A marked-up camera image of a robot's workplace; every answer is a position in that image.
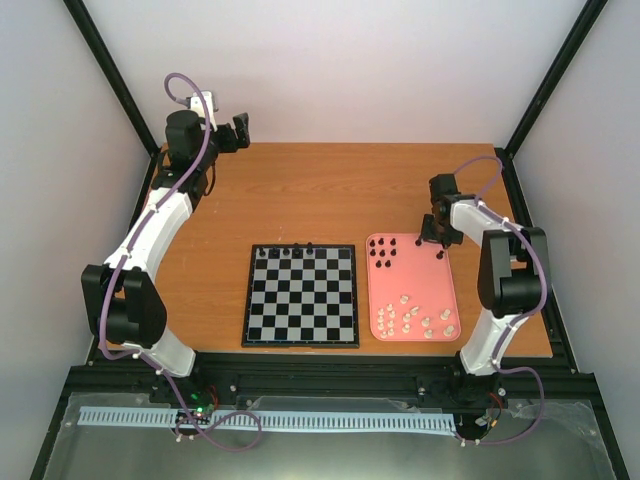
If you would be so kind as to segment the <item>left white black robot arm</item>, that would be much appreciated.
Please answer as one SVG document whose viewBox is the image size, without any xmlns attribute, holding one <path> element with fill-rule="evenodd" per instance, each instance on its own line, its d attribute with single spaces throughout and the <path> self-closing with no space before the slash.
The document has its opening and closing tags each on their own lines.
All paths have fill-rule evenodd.
<svg viewBox="0 0 640 480">
<path fill-rule="evenodd" d="M 221 153 L 250 144 L 249 116 L 207 126 L 192 110 L 166 119 L 167 147 L 157 157 L 157 172 L 139 218 L 122 244 L 100 265 L 81 275 L 91 333 L 104 356 L 111 344 L 134 358 L 144 358 L 157 374 L 174 377 L 172 388 L 186 402 L 201 400 L 208 378 L 193 368 L 195 351 L 168 326 L 167 309 L 155 286 L 161 261 L 174 237 L 215 183 Z"/>
</svg>

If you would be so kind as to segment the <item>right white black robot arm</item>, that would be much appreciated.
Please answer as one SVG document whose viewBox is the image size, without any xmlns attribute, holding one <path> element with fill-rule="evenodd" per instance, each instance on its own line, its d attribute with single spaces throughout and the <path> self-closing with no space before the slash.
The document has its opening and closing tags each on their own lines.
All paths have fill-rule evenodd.
<svg viewBox="0 0 640 480">
<path fill-rule="evenodd" d="M 482 306 L 460 351 L 464 371 L 476 377 L 500 371 L 517 330 L 545 306 L 551 291 L 545 232 L 498 215 L 474 195 L 459 192 L 455 176 L 429 180 L 431 212 L 418 240 L 442 250 L 466 238 L 480 247 L 477 291 Z"/>
</svg>

